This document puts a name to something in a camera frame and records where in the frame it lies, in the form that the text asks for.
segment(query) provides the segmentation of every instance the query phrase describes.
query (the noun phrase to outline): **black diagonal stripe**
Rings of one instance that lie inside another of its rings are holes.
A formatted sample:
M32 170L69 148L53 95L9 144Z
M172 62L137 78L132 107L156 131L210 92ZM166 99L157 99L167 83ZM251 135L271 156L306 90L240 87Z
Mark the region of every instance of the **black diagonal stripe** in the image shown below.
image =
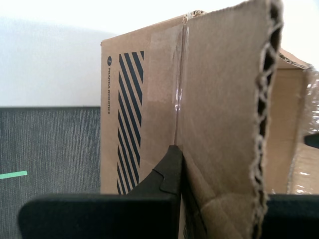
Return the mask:
M138 170L136 168L136 165L135 165L135 162L134 162L133 153L132 153L128 138L127 138L126 133L125 133L125 129L124 129L124 125L123 125L123 122L122 122L121 115L120 115L120 111L118 112L118 118L119 118L119 123L120 123L120 126L121 126L121 130L122 130L123 138L124 138L126 147L128 149L128 152L129 152L129 157L130 157L130 161L131 161L131 164L132 164L132 167L133 167L133 170L134 170L134 175L135 175L136 181L138 183L139 182L139 173L138 173Z
M141 81L143 83L143 73L144 72L143 72L143 68L141 66L141 62L139 60L138 54L136 52L132 52L132 55L133 55L133 58L134 58L134 61L135 61L135 64L136 64L136 68L138 69Z
M129 124L129 120L128 120L128 117L126 115L126 112L125 112L125 109L124 109L124 106L123 106L123 101L122 101L120 92L119 92L119 103L120 103L120 108L121 108L121 111L122 111L122 114L123 114L123 118L124 118L124 121L125 121L126 128L128 129L128 132L129 132L129 136L130 136L130 139L131 139L133 150L134 150L134 153L136 155L136 159L138 161L138 164L140 165L140 154L139 154L138 148L136 146L135 139L133 137L133 133L132 133L132 130L131 130L131 127L130 127L130 124Z
M131 96L131 100L133 102L133 107L135 109L136 115L137 115L139 123L141 125L141 122L142 122L141 112L140 112L140 109L138 107L138 103L137 103L137 101L135 99L133 88L132 88L132 85L130 83L130 79L129 79L128 73L126 72L126 69L125 69L124 62L123 62L121 54L120 54L120 65L121 65L121 69L122 69L122 72L123 72L123 75L124 75L124 79L125 79L126 85L128 87L128 90L129 90L129 93L130 93L130 96Z
M134 183L134 179L133 179L133 174L132 174L132 171L131 171L131 168L130 168L129 159L128 159L128 156L126 155L126 150L125 150L125 147L124 147L124 144L123 144L122 137L121 137L119 129L118 129L118 137L119 137L120 145L121 145L121 148L122 148L125 164L126 164L126 167L128 169L129 177L130 177L132 186L134 188L135 187L135 183Z
M129 115L130 115L130 118L131 118L131 122L132 122L132 126L133 126L133 129L134 129L134 133L136 135L136 139L138 140L139 146L141 146L140 132L139 132L138 126L136 125L135 118L134 118L134 115L133 115L133 112L132 112L132 108L130 106L130 102L129 102L128 96L126 94L126 91L125 91L125 88L124 88L124 85L123 85L123 81L122 81L120 72L119 72L119 83L120 83L120 87L121 87L121 91L122 91L122 94L123 94L123 97L124 97L124 101L125 101L126 107L128 109L128 112L129 112ZM122 108L123 102L122 102L122 99L121 99L121 96L120 96L120 92L119 92L119 102L120 102L120 106L121 106L122 112L124 112L125 110L124 110L124 107Z
M126 63L127 63L128 67L129 67L129 70L130 70L130 73L131 73L131 76L132 76L132 80L133 80L133 83L134 83L134 86L135 86L135 89L136 89L136 93L138 94L139 99L140 99L140 103L142 104L142 96L143 96L143 94L142 94L138 79L136 77L136 74L135 74L131 59L130 59L130 55L128 53L124 53L124 56L125 56Z
M119 186L119 181L116 181L116 187L118 188L118 193L119 195L121 194L120 186Z
M129 184L129 181L128 181L128 177L126 175L126 172L125 172L125 167L124 167L124 163L123 163L123 159L121 157L121 153L120 153L120 148L118 147L118 157L119 157L119 160L120 160L120 164L121 164L121 168L122 168L122 171L123 171L123 176L124 176L124 179L125 179L125 182L126 182L126 186L128 188L128 192L131 190L130 188L130 184Z
M119 164L118 164L118 175L119 175L119 179L120 179L120 183L121 183L121 187L122 187L122 192L123 194L126 194L125 192L125 187L124 187L124 183L122 180L122 176L121 176L121 172L120 172L120 168L119 168Z

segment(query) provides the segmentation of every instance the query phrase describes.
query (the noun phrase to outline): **green tape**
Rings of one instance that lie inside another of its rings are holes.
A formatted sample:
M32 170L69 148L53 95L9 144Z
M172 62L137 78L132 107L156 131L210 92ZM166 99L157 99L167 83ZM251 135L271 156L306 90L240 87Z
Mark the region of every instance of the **green tape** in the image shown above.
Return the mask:
M27 171L20 171L15 173L4 173L4 174L0 174L0 179L14 178L14 177L20 177L25 175L28 175Z

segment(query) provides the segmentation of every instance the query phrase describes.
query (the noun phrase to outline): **plastic wrap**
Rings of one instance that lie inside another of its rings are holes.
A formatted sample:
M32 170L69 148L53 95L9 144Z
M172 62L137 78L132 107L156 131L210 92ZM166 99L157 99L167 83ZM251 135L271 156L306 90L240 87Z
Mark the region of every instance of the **plastic wrap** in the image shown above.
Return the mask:
M309 68L306 77L305 110L289 185L293 194L319 194L319 149L304 143L304 136L319 133L319 73Z

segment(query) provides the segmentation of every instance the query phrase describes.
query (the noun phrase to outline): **gray fabric surface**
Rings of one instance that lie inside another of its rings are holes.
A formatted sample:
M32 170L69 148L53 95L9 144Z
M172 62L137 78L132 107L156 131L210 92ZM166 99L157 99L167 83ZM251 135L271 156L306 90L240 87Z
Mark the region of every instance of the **gray fabric surface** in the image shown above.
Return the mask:
M20 238L16 215L35 196L99 192L100 109L0 109L0 239Z

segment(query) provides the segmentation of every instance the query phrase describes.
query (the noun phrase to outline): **cardboard box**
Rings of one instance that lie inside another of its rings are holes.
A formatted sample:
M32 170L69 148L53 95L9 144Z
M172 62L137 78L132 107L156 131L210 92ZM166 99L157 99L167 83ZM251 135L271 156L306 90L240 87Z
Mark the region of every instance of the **cardboard box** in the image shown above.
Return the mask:
M279 0L251 0L104 40L101 192L128 193L177 144L196 204L181 210L179 238L256 237L262 159L267 190L285 192L306 86L282 52L270 97L282 25Z

